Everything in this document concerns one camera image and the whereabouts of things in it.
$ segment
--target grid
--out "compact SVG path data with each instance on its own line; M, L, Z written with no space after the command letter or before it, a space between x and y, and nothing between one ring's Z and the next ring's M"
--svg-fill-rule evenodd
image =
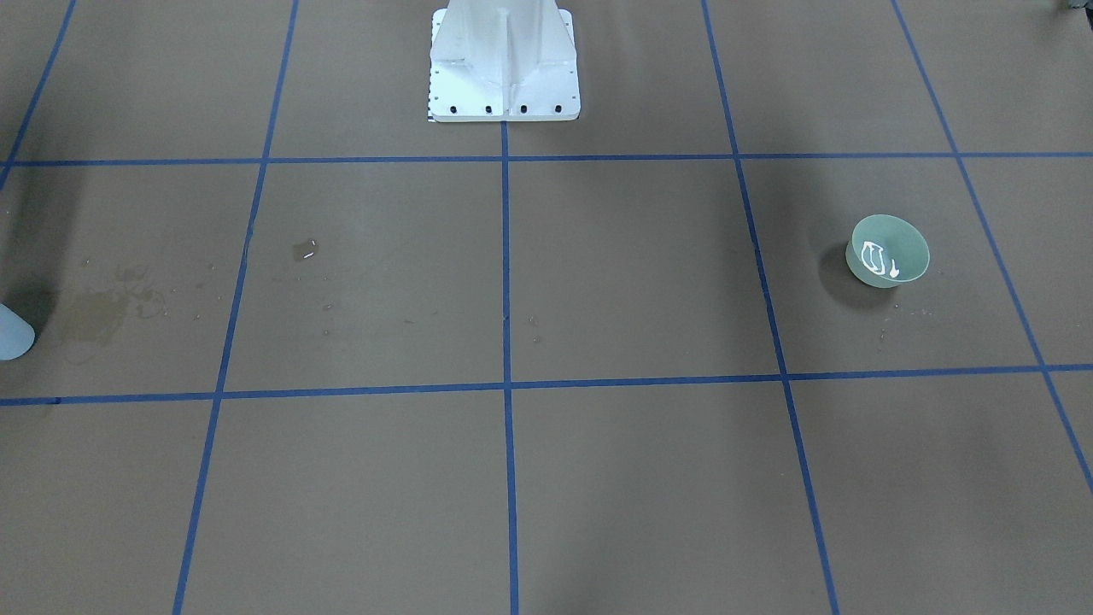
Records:
M161 165L257 165L258 178L254 189L254 198L250 206L249 220L246 235L243 243L243 251L239 259L238 272L235 282L235 292L232 300L231 316L227 331L224 336L223 353L220 364L216 387L213 391L201 391L191 393L167 393L167 394L127 394L127 395L77 395L60 398L13 398L0 399L0 407L34 406L34 405L75 405L75 404L118 404L118 403L140 403L140 402L184 402L200 401L211 402L211 413L208 424L208 431L204 440L201 466L198 475L197 487L193 495L190 523L187 531L186 546L181 558L178 586L175 594L173 612L177 615L183 612L184 599L189 575L190 561L193 553L195 541L199 531L201 517L202 498L204 494L205 481L209 474L209 464L216 436L216 426L220 409L223 401L227 400L261 400L261 399L285 399L285 398L328 398L328 397L359 397L359 395L402 395L420 393L450 393L468 391L497 391L504 394L504 427L506 438L506 463L507 463L507 494L508 494L508 544L509 544L509 598L510 610L515 615L519 613L519 560L517 553L517 494L516 494L516 457L514 452L514 418L513 418L513 392L521 390L537 389L578 389L578 388L625 388L625 387L655 387L655 386L704 386L704 385L730 385L747 382L769 382L780 383L784 392L786 411L792 428L794 441L800 465L801 480L808 499L808 507L811 515L813 532L815 536L819 558L822 565L824 582L827 590L827 599L833 614L839 613L839 604L836 592L836 579L832 575L828 564L826 546L824 542L823 528L821 523L822 512L820 511L812 478L809 470L809 461L806 452L801 430L798 423L797 410L794 399L795 382L823 381L823 380L861 380L861 379L907 379L907 378L932 378L932 377L964 377L982 375L1015 375L1036 374L1041 375L1050 394L1054 407L1058 413L1058 418L1066 430L1070 446L1078 465L1080 466L1086 486L1093 493L1093 474L1091 474L1089 462L1079 445L1074 430L1071 427L1067 411L1056 391L1053 375L1062 372L1089 372L1093 371L1093 364L1047 364L1041 353L1036 336L1032 326L1025 315L1021 297L1010 276L1002 251L995 239L990 222L979 203L976 188L972 181L965 166L965 159L986 157L1008 157L1008 158L1037 158L1037 157L1093 157L1093 151L1026 151L1026 152L995 152L995 151L962 151L950 130L945 114L935 92L927 69L915 44L913 33L904 17L897 0L891 0L891 8L897 19L903 34L906 38L907 50L914 58L915 64L921 76L922 85L926 88L937 119L948 140L949 151L937 152L845 152L845 153L762 153L742 152L737 142L737 131L733 123L733 116L730 102L732 96L732 84L727 83L721 70L721 62L717 52L717 36L710 19L707 0L701 0L702 11L705 20L705 29L708 36L709 50L713 58L714 72L712 79L716 79L720 94L721 107L725 115L725 126L728 133L728 144L730 151L725 153L694 153L694 154L586 154L586 155L515 155L509 153L508 126L502 123L500 127L501 155L450 155L450 156L272 156L271 147L277 128L278 111L281 100L281 91L284 85L285 74L291 61L292 43L295 29L296 16L299 8L299 0L292 1L292 10L289 17L286 35L283 50L280 58L280 69L278 73L277 86L272 96L272 104L269 113L268 128L266 131L262 154L257 157L204 157L204 158L133 158L133 159L45 159L45 161L17 161L17 154L26 135L27 128L34 115L35 107L47 86L50 71L60 51L66 33L77 7L77 0L70 0L64 12L63 20L57 33L56 42L49 54L49 58L42 72L40 79L34 94L23 116L22 123L15 137L13 145L3 161L0 169L0 189L8 179L10 172L19 167L66 167L66 166L161 166ZM749 159L791 159L791 158L942 158L952 159L959 167L963 182L975 208L975 213L982 224L983 232L991 248L998 270L1004 280L1006 287L1012 299L1013 310L1021 322L1027 339L1029 346L1035 357L1035 365L1027 366L980 366L969 368L942 368L942 369L904 369L904 370L872 370L872 371L835 371L835 372L792 372L787 369L783 351L781 338L779 335L778 322L776 318L776 306L771 296L767 282L766 269L764 265L763 251L760 245L759 233L751 209L751 200L748 190L747 176L744 172L744 161ZM666 378L621 378L621 379L588 379L588 380L537 380L520 381L513 378L512 367L512 309L510 309L510 247L512 238L509 230L509 167L512 164L526 162L591 162L591 161L679 161L679 159L726 159L732 161L737 179L740 187L744 214L748 221L748 230L754 249L754 259L760 285L763 291L766 316L769 327L769 335L774 345L778 371L777 374L754 374L754 375L726 375L717 377L666 377ZM266 173L269 165L285 164L375 164L375 163L481 163L500 164L501 166L501 192L502 192L502 246L503 246L503 380L500 382L477 382L477 383L438 383L427 386L396 386L396 387L357 387L340 389L290 389L290 390L255 390L255 391L225 391L228 365L232 357L232 347L235 338L236 324L239 316L239 305L243 298L245 280L247 275L247 256L250 239L254 235L255 221L262 199L262 189Z

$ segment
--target gray floor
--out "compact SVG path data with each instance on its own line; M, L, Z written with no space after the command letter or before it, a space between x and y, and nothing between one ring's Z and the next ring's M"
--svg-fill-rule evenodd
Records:
M565 0L502 127L438 0L0 1L0 613L1093 613L1065 3Z

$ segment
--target tile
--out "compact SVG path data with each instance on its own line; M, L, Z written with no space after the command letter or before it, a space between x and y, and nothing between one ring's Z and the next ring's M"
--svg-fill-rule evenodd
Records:
M731 162L509 175L514 379L777 374Z
M0 3L0 158L8 159L26 107L42 79L67 0Z
M0 300L38 341L0 397L212 391L254 166L16 168Z
M748 161L763 261L790 371L1035 365L952 159ZM846 263L855 224L890 213L930 246L895 288Z
M79 2L19 158L261 155L290 8Z
M710 2L743 152L949 151L888 2Z
M228 389L500 381L501 240L498 164L273 165Z
M442 0L302 2L273 154L500 155L497 123L428 121Z
M517 391L520 612L830 613L775 383Z
M794 386L839 605L1093 610L1093 507L1039 375Z
M510 123L512 153L730 151L698 2L557 4L573 13L580 117Z
M171 610L208 402L0 412L0 612Z
M500 393L224 404L186 613L508 613Z
M979 204L1049 364L1093 363L1090 159L967 159Z
M900 3L964 151L1093 150L1093 38L1066 2Z
M1051 375L1051 381L1062 401L1085 463L1093 463L1093 372L1056 372Z

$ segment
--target green cup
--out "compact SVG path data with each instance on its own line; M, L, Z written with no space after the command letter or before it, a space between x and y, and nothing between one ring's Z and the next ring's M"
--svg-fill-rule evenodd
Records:
M930 264L930 247L908 222L878 213L854 227L846 263L867 284L892 287L922 276Z

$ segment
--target white metal bracket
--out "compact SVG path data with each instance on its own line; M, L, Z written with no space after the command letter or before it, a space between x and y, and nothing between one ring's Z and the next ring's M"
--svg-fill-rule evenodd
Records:
M573 15L554 0L450 0L433 14L428 56L432 121L580 114Z

